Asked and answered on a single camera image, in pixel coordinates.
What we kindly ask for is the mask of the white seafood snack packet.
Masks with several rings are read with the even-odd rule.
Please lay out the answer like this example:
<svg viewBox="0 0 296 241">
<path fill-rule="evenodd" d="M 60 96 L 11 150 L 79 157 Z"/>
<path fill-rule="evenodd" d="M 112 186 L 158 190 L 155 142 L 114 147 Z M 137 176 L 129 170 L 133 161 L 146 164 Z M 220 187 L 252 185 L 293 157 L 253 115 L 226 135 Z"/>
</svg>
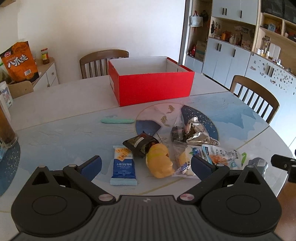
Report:
<svg viewBox="0 0 296 241">
<path fill-rule="evenodd" d="M 205 160 L 210 164 L 223 164 L 233 170 L 242 169 L 242 157 L 236 150 L 227 151 L 224 148 L 213 145 L 202 145 L 202 151 Z"/>
</svg>

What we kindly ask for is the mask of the bread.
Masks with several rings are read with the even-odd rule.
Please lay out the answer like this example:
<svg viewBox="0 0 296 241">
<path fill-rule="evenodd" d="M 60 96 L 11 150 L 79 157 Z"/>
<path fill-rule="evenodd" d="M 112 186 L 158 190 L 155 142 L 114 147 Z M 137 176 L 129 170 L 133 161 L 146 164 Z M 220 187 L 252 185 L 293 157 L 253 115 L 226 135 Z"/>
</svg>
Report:
<svg viewBox="0 0 296 241">
<path fill-rule="evenodd" d="M 175 177 L 198 178 L 192 170 L 191 160 L 194 156 L 202 157 L 202 149 L 194 145 L 174 145 Z"/>
</svg>

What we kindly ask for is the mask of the blue cracker packet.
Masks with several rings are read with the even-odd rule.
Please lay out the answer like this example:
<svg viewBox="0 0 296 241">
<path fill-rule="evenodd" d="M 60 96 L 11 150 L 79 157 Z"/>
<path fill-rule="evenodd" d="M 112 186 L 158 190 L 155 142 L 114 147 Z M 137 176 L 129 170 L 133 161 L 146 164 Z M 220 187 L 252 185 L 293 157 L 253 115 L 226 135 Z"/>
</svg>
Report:
<svg viewBox="0 0 296 241">
<path fill-rule="evenodd" d="M 112 186 L 136 186 L 135 166 L 133 154 L 125 146 L 113 146 L 113 174 L 110 179 Z"/>
</svg>

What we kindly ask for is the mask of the silver foil snack bag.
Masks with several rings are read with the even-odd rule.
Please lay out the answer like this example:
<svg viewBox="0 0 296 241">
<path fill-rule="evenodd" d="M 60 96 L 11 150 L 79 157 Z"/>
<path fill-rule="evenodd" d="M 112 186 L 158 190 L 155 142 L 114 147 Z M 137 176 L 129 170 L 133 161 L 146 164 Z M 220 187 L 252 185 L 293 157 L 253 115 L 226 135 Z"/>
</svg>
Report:
<svg viewBox="0 0 296 241">
<path fill-rule="evenodd" d="M 199 122 L 196 116 L 188 120 L 187 124 L 185 125 L 184 131 L 185 141 L 188 145 L 220 146 L 220 143 L 216 139 L 210 137 L 205 126 L 201 122 Z"/>
</svg>

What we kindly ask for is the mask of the clear bag dark snack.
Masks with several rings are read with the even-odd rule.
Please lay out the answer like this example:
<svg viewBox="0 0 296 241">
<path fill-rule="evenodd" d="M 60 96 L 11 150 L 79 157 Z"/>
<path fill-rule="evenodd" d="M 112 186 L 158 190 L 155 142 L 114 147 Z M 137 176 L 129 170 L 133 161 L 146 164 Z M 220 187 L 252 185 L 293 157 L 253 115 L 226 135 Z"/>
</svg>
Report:
<svg viewBox="0 0 296 241">
<path fill-rule="evenodd" d="M 182 114 L 176 117 L 176 120 L 171 129 L 171 140 L 178 142 L 185 142 L 185 124 Z"/>
</svg>

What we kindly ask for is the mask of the yellow plush toy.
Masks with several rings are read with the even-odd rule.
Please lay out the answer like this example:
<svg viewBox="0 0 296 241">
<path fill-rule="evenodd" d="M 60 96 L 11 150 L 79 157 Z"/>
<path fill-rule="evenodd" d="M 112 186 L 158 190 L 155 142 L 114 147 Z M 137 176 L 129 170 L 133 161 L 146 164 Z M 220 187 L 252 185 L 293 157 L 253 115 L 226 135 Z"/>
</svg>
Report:
<svg viewBox="0 0 296 241">
<path fill-rule="evenodd" d="M 163 144 L 152 145 L 145 162 L 151 174 L 156 178 L 166 178 L 175 173 L 168 148 Z"/>
</svg>

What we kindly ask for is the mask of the black snack packet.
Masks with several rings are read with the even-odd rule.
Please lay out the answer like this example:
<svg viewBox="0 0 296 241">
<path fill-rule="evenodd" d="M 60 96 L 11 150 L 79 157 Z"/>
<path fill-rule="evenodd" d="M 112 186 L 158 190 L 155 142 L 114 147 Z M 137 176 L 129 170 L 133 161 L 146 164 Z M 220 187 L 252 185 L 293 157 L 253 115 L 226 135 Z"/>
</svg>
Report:
<svg viewBox="0 0 296 241">
<path fill-rule="evenodd" d="M 159 141 L 153 136 L 142 132 L 136 137 L 125 140 L 122 144 L 127 147 L 134 155 L 144 158 L 149 149 L 153 145 L 159 144 Z"/>
</svg>

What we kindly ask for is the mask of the brown wooden chair right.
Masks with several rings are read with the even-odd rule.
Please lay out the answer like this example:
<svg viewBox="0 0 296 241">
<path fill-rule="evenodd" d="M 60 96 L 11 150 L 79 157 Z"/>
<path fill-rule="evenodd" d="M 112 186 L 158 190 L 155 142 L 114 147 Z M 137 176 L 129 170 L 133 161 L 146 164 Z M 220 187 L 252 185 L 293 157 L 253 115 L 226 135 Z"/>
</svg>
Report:
<svg viewBox="0 0 296 241">
<path fill-rule="evenodd" d="M 233 77 L 230 92 L 260 114 L 261 118 L 266 118 L 268 124 L 280 107 L 280 103 L 269 90 L 245 76 Z"/>
</svg>

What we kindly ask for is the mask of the brown wooden chair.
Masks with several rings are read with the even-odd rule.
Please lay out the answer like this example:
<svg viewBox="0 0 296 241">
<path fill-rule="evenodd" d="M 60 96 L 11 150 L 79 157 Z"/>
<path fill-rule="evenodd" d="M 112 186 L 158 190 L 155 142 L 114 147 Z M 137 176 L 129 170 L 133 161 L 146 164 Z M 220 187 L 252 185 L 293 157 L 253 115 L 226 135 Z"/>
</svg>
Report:
<svg viewBox="0 0 296 241">
<path fill-rule="evenodd" d="M 268 124 L 280 107 L 280 103 L 269 90 L 245 76 L 233 77 L 230 92 L 260 114 L 261 118 L 266 118 Z"/>
<path fill-rule="evenodd" d="M 128 58 L 126 50 L 111 49 L 93 52 L 79 60 L 83 79 L 108 75 L 108 61 L 111 59 Z"/>
</svg>

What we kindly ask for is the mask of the red cardboard box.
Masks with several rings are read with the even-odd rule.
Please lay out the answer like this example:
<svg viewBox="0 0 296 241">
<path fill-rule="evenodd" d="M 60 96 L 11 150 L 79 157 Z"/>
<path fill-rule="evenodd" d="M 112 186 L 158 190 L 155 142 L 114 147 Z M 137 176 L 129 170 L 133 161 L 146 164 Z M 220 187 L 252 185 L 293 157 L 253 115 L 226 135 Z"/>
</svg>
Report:
<svg viewBox="0 0 296 241">
<path fill-rule="evenodd" d="M 188 97 L 195 75 L 166 56 L 111 59 L 108 70 L 119 106 Z"/>
</svg>

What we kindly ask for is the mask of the white drawer sideboard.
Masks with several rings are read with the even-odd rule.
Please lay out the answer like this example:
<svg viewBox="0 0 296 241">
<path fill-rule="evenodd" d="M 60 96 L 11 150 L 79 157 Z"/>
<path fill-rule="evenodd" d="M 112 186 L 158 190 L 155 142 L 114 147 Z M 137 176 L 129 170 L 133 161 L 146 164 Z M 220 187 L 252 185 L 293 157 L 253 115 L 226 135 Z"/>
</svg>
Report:
<svg viewBox="0 0 296 241">
<path fill-rule="evenodd" d="M 56 85 L 59 85 L 59 80 L 57 76 L 55 60 L 54 58 L 49 58 L 48 64 L 43 64 L 42 60 L 37 60 L 37 69 L 39 72 L 39 78 L 32 83 L 33 90 L 43 90 Z"/>
</svg>

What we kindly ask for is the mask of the brown wooden chair back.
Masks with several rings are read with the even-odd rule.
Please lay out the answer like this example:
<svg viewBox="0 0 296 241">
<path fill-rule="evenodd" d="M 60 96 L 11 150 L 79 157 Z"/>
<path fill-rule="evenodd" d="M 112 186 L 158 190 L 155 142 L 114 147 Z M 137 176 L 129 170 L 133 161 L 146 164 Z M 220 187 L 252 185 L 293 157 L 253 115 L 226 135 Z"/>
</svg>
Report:
<svg viewBox="0 0 296 241">
<path fill-rule="evenodd" d="M 83 79 L 108 75 L 108 61 L 111 59 L 128 58 L 126 50 L 111 49 L 93 52 L 79 60 Z"/>
</svg>

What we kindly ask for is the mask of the orange snack bag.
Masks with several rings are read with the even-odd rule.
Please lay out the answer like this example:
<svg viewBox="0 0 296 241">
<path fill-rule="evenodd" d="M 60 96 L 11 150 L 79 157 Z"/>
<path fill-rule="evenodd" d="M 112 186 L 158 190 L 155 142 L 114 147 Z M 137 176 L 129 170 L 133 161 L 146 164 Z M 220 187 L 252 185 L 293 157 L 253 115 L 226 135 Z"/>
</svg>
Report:
<svg viewBox="0 0 296 241">
<path fill-rule="evenodd" d="M 14 82 L 30 81 L 39 78 L 36 62 L 32 56 L 28 41 L 17 42 L 1 53 L 1 60 Z"/>
</svg>

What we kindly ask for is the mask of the hanging tote bag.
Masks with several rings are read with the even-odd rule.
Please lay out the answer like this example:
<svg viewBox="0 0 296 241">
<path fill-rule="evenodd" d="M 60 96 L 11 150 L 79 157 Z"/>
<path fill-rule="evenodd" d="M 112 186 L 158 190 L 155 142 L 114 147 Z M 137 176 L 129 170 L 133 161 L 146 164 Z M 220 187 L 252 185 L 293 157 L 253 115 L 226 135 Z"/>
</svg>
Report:
<svg viewBox="0 0 296 241">
<path fill-rule="evenodd" d="M 195 28 L 203 27 L 203 18 L 196 11 L 190 16 L 190 26 Z"/>
</svg>

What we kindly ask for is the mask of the grey wall cabinet unit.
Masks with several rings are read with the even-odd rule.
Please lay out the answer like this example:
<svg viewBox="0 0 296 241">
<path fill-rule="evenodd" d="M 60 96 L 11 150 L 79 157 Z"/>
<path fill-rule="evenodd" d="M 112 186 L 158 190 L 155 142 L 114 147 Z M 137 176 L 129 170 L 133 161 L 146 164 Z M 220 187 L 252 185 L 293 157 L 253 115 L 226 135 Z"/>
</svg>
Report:
<svg viewBox="0 0 296 241">
<path fill-rule="evenodd" d="M 191 27 L 197 12 L 203 27 Z M 183 63 L 230 88 L 235 75 L 273 93 L 295 112 L 295 1 L 186 1 Z"/>
</svg>

